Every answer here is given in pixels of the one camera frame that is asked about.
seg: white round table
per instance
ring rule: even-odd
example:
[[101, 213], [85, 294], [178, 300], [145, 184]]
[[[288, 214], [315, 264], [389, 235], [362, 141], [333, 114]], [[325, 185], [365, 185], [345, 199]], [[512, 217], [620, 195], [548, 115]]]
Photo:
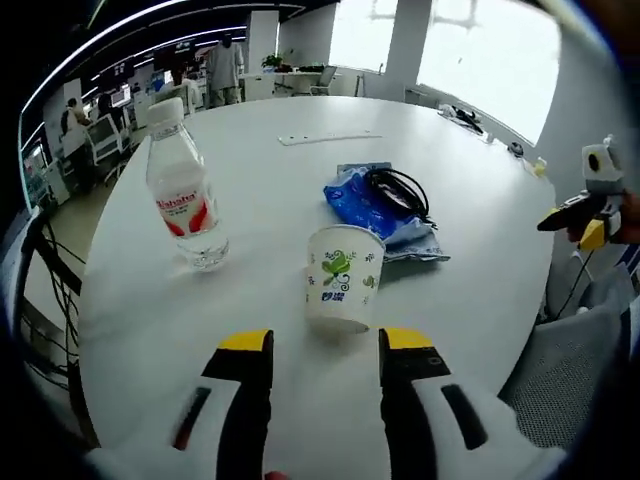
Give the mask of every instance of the white round table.
[[[265, 468], [293, 478], [388, 478], [377, 359], [357, 345], [321, 344], [303, 319], [307, 240], [339, 223], [322, 189], [344, 163], [390, 161], [418, 180], [451, 255], [438, 265], [386, 266], [373, 325], [423, 331], [452, 371], [500, 390], [543, 296], [553, 236], [536, 224], [555, 204], [548, 180], [504, 145], [401, 103], [266, 100], [198, 113], [186, 125], [206, 158], [230, 254], [210, 274], [180, 263], [145, 183], [145, 139], [102, 213], [82, 287], [80, 367], [103, 446], [192, 383], [223, 338], [271, 328]], [[278, 141], [364, 130], [382, 138]]]

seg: bright window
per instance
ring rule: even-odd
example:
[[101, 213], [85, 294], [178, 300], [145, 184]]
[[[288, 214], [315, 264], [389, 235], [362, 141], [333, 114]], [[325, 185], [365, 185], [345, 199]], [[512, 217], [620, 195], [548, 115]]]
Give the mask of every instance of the bright window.
[[329, 63], [384, 72], [398, 0], [342, 0], [336, 6]]
[[560, 31], [509, 0], [433, 0], [418, 83], [456, 96], [536, 143], [558, 78]]

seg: paper cup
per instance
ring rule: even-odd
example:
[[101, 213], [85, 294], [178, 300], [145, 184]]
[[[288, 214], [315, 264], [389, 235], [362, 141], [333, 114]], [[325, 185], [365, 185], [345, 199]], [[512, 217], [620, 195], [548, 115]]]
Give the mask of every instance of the paper cup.
[[369, 230], [334, 225], [309, 239], [305, 317], [315, 326], [359, 333], [369, 329], [384, 244]]

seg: white pillar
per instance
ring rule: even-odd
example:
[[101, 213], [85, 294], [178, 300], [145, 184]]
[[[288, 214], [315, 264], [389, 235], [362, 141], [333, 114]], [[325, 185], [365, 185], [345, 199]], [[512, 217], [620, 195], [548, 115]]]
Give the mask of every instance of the white pillar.
[[431, 0], [398, 0], [385, 76], [415, 85], [431, 15]]
[[249, 58], [245, 60], [247, 73], [262, 72], [262, 60], [276, 52], [279, 12], [259, 10], [251, 12], [247, 25]]

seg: office chair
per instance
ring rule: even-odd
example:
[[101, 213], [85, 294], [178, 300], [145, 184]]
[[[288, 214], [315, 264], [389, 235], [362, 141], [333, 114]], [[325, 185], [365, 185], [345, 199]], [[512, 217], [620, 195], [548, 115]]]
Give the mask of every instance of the office chair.
[[160, 103], [175, 97], [182, 99], [185, 116], [195, 113], [191, 108], [192, 103], [189, 101], [189, 87], [187, 85], [179, 85], [169, 90], [158, 92], [155, 94], [154, 101], [155, 103]]
[[338, 67], [326, 66], [322, 73], [320, 74], [320, 78], [318, 79], [318, 83], [316, 85], [312, 85], [309, 87], [309, 95], [330, 95], [329, 93], [329, 85], [333, 81], [333, 76], [336, 74], [336, 70]]
[[[131, 138], [127, 134], [127, 130], [123, 128], [118, 131], [116, 125], [111, 118], [111, 114], [107, 114], [99, 119], [93, 125], [87, 128], [87, 137], [91, 144], [91, 152], [93, 155], [93, 163], [97, 167], [105, 158], [115, 154], [121, 157], [131, 147]], [[113, 177], [116, 180], [120, 178], [122, 171], [126, 166], [128, 159], [120, 159], [118, 163], [109, 170], [105, 176], [105, 185]]]
[[500, 392], [516, 412], [520, 431], [538, 447], [567, 449], [589, 417], [600, 384], [628, 362], [631, 301], [621, 291], [633, 287], [622, 267], [585, 292], [591, 310], [534, 328]]

